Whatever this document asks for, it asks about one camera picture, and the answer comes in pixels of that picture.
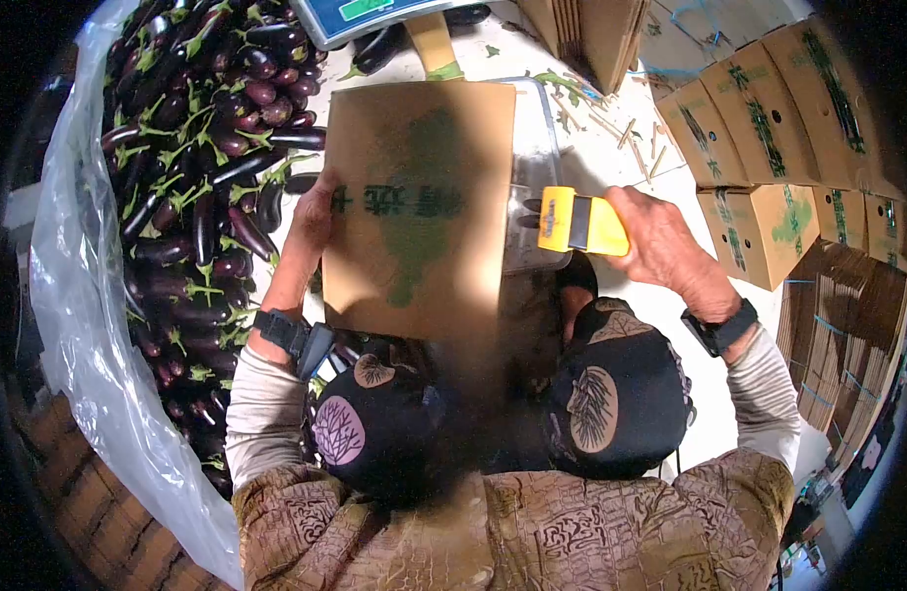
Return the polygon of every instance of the plastic bag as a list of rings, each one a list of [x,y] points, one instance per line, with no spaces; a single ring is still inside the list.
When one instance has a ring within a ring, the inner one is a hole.
[[[43,365],[85,438],[193,561],[242,588],[230,504],[165,415],[125,318],[116,202],[101,150],[105,54],[137,0],[108,0],[79,35],[76,80],[46,150],[31,298]]]

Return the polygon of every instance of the flattened cardboard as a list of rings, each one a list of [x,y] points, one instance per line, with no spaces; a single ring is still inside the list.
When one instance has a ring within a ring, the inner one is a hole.
[[[690,82],[657,103],[701,187],[751,186],[723,117],[703,83]]]
[[[868,253],[907,273],[907,207],[896,199],[876,195],[864,195],[864,204],[870,236]]]
[[[326,320],[436,341],[495,342],[516,89],[410,82],[332,95]]]
[[[726,274],[764,290],[778,288],[818,236],[810,187],[767,184],[696,196]]]
[[[868,235],[864,194],[823,186],[814,187],[813,192],[821,237],[866,253]]]
[[[756,41],[700,73],[751,183],[819,184],[802,116],[766,49]]]
[[[813,17],[773,31],[762,44],[802,114],[821,183],[903,198],[899,151],[887,124],[821,21]],[[840,110],[833,97],[843,98]]]

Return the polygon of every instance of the wooden stick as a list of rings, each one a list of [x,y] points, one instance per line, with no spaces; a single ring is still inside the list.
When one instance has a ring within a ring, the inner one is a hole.
[[[637,166],[640,167],[640,171],[643,172],[643,177],[647,179],[647,184],[652,184],[650,182],[650,175],[647,174],[647,165],[643,163],[643,158],[640,157],[640,150],[637,149],[637,144],[634,143],[634,140],[628,136],[625,136],[625,140],[632,150],[634,150],[634,156],[637,158]]]
[[[637,123],[636,119],[631,119],[631,122],[627,124],[627,129],[624,132],[624,136],[618,141],[618,149],[625,147],[625,138],[630,137],[630,131],[634,129],[634,124]]]
[[[663,160],[663,154],[667,152],[667,147],[664,146],[660,148],[660,156],[657,157],[657,161],[654,162],[653,167],[650,169],[650,178],[653,179],[654,175],[657,173],[657,167],[660,166],[660,162]]]
[[[619,133],[617,133],[616,131],[614,131],[614,129],[613,129],[613,127],[612,127],[611,125],[605,123],[605,122],[601,119],[601,117],[595,115],[593,112],[592,112],[592,113],[589,113],[588,116],[591,117],[591,121],[594,121],[595,123],[597,123],[597,124],[600,125],[601,127],[605,128],[605,131],[607,131],[608,133],[610,133],[610,134],[614,137],[614,139],[616,139],[616,140],[621,139],[621,135],[620,135]]]

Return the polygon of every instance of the floor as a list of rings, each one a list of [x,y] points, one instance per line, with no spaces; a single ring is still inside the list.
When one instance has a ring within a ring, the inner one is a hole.
[[[589,195],[600,195],[609,185],[633,184],[654,197],[672,201],[683,212],[697,242],[710,254],[714,254],[706,222],[696,200],[696,184],[679,150],[663,135],[656,137],[656,147],[651,146],[654,126],[660,123],[652,94],[659,99],[670,92],[671,87],[678,85],[680,77],[695,76],[702,67],[731,54],[733,47],[741,46],[761,37],[768,30],[803,17],[808,9],[801,1],[794,0],[788,0],[787,3],[767,0],[753,3],[753,6],[742,1],[707,0],[704,13],[700,9],[703,3],[697,0],[689,3],[689,8],[677,13],[680,26],[690,33],[686,34],[670,21],[672,11],[679,8],[679,5],[680,2],[675,0],[655,0],[652,3],[650,16],[645,22],[656,26],[643,31],[639,71],[627,76],[618,95],[609,100],[607,111],[589,109],[586,101],[573,107],[568,98],[557,94],[551,85],[546,91],[550,95],[553,117],[557,118],[556,113],[562,110],[569,114],[565,126],[555,123],[564,184]],[[515,5],[497,2],[490,6],[494,11],[492,17],[474,32],[456,35],[453,39],[454,51],[467,79],[534,76],[550,69],[563,76],[571,72],[569,66],[553,58],[537,43],[534,33],[525,32],[534,29]],[[712,32],[709,22],[719,22],[724,33],[716,47],[711,47],[707,40]],[[487,45],[498,49],[499,53],[490,56]],[[347,72],[349,61],[347,51],[333,52],[329,56],[328,70],[325,73],[327,82],[323,84],[322,94],[309,102],[309,108],[319,114],[320,125],[326,124],[328,120],[328,98],[334,90],[423,79],[420,62],[412,51],[397,56],[387,67],[371,77],[335,81],[335,78]],[[657,173],[650,181],[641,171],[633,151],[626,145],[624,149],[616,149],[617,140],[593,117],[601,117],[605,124],[611,124],[617,130],[624,130],[628,122],[635,119],[633,129],[636,133],[633,137],[648,169],[662,148],[667,147],[657,166]],[[301,164],[305,164],[305,170],[310,170],[320,168],[322,163],[308,161]],[[276,238],[280,242],[286,230],[286,227],[278,230]],[[628,281],[602,260],[595,260],[594,266],[601,295],[621,297],[629,301],[641,320],[656,326],[670,338],[683,359],[685,372],[693,380],[692,396],[699,412],[696,423],[688,431],[680,447],[681,468],[686,470],[735,447],[737,431],[726,386],[726,367],[721,360],[710,358],[683,326],[679,319],[685,308],[683,301],[668,290]],[[268,283],[268,273],[262,280]],[[534,281],[539,280],[526,277],[507,281],[503,307],[515,307],[522,300],[519,307],[531,306],[538,310],[537,315],[521,317],[521,324],[512,326],[510,333],[524,336],[527,347],[535,346],[538,342],[537,355],[547,357],[554,351],[554,347],[541,345],[542,339],[529,338],[530,331],[534,331],[537,325],[540,326],[539,335],[549,332],[550,325],[554,327],[554,319],[548,316],[549,308],[547,305],[543,307],[543,303],[547,303],[543,300],[547,290],[535,290]],[[762,323],[774,336],[778,329],[780,288],[772,293],[743,282],[734,281],[734,285],[744,298],[752,301]],[[520,294],[518,300],[511,300],[512,296],[507,295],[507,292]],[[321,320],[321,302],[310,301],[306,306],[306,315],[310,320]],[[554,338],[554,328],[551,332],[553,336],[549,338]],[[673,457],[668,459],[664,472],[665,475],[669,473],[670,478],[675,474]]]

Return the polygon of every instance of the blue strap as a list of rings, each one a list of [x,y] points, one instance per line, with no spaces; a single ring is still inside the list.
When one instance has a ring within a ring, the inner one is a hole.
[[[836,335],[840,335],[841,337],[847,337],[847,336],[848,336],[848,333],[844,332],[843,330],[838,330],[837,328],[835,328],[835,327],[832,326],[832,325],[829,325],[828,322],[827,322],[824,318],[822,318],[821,316],[819,316],[818,314],[815,314],[815,315],[814,315],[814,321],[815,321],[816,323],[820,324],[821,326],[824,326],[825,328],[827,328],[827,329],[830,330],[831,332],[835,333]]]
[[[823,404],[824,406],[829,407],[829,408],[834,406],[833,404],[831,404],[830,402],[828,402],[828,401],[825,400],[824,398],[818,396],[818,395],[814,392],[814,390],[812,390],[811,388],[808,388],[808,385],[805,384],[804,382],[802,382],[802,388],[804,388],[805,390],[807,390],[807,391],[808,391],[808,394],[810,394],[811,396],[814,396],[814,398],[816,398],[817,401],[820,402],[821,404]]]

